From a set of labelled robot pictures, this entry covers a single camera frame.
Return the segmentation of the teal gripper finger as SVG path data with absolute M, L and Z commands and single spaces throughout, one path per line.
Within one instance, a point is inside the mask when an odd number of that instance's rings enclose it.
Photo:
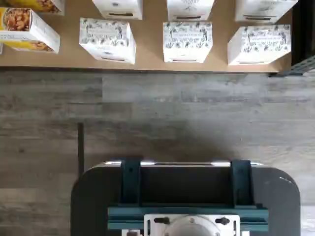
M 235 206 L 254 206 L 252 166 L 249 160 L 230 163 L 230 176 Z
M 125 205 L 139 205 L 141 192 L 141 161 L 125 160 L 121 163 L 121 199 Z

